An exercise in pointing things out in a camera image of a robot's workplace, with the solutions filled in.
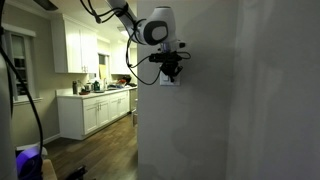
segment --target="countertop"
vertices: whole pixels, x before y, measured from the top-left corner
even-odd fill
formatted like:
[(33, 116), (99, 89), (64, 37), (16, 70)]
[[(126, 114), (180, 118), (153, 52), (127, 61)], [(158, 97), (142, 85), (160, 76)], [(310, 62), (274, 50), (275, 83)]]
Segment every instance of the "countertop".
[(137, 87), (125, 87), (125, 88), (115, 89), (115, 90), (106, 90), (105, 92), (102, 92), (102, 93), (90, 92), (87, 95), (72, 94), (72, 89), (59, 89), (59, 90), (56, 90), (56, 96), (58, 98), (63, 97), (63, 98), (87, 99), (87, 98), (93, 98), (93, 97), (98, 97), (98, 96), (105, 96), (108, 94), (118, 93), (118, 92), (122, 92), (122, 91), (129, 91), (131, 89), (137, 89)]

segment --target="wooden floor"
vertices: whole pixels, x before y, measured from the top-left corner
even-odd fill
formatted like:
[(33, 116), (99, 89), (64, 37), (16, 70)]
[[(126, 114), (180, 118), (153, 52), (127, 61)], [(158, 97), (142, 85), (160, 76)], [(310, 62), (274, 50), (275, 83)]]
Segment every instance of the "wooden floor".
[(136, 180), (137, 138), (131, 116), (104, 128), (86, 140), (59, 138), (45, 145), (58, 179), (85, 165), (84, 180)]

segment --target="upper cabinet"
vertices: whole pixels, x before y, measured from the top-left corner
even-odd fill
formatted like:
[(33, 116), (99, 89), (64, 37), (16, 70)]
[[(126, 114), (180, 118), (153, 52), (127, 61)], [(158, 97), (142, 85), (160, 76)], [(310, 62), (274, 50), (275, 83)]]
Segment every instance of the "upper cabinet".
[(97, 36), (93, 29), (60, 15), (51, 21), (57, 73), (97, 73)]
[(118, 43), (113, 44), (111, 47), (111, 74), (131, 74), (126, 63), (126, 51), (127, 44)]

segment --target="light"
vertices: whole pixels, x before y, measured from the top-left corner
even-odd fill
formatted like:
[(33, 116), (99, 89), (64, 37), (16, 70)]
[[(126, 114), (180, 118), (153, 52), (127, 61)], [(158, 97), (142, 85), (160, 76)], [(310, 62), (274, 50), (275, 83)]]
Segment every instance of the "light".
[(129, 38), (129, 34), (128, 34), (126, 28), (124, 28), (124, 27), (118, 27), (118, 30), (120, 31), (120, 33), (121, 33), (122, 35), (124, 35), (125, 37)]

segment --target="wall outlet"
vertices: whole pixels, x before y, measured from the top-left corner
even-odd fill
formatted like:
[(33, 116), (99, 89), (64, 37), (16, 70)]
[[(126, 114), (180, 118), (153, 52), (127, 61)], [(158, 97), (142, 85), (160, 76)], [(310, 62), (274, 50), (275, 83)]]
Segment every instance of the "wall outlet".
[(169, 76), (160, 72), (160, 85), (161, 86), (180, 86), (180, 74), (173, 78), (174, 82), (170, 81)]

